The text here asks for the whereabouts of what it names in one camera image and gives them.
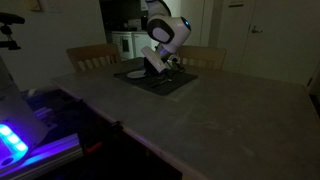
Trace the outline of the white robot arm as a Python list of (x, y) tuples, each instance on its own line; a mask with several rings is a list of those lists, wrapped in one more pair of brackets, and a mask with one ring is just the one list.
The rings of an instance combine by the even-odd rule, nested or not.
[(184, 17), (173, 17), (163, 0), (145, 0), (148, 7), (147, 34), (158, 43), (155, 50), (144, 47), (144, 68), (147, 76), (165, 71), (165, 62), (185, 43), (192, 28)]

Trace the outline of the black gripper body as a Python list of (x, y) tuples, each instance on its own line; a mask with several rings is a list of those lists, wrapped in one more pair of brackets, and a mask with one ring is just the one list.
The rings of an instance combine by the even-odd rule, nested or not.
[(166, 69), (165, 64), (158, 55), (147, 54), (146, 59), (145, 69), (148, 74), (161, 74)]

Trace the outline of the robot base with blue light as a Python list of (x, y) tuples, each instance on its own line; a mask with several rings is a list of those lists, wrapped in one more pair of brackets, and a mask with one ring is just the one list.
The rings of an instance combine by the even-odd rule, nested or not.
[(34, 180), (83, 156), (77, 134), (39, 146), (48, 132), (0, 60), (0, 180)]

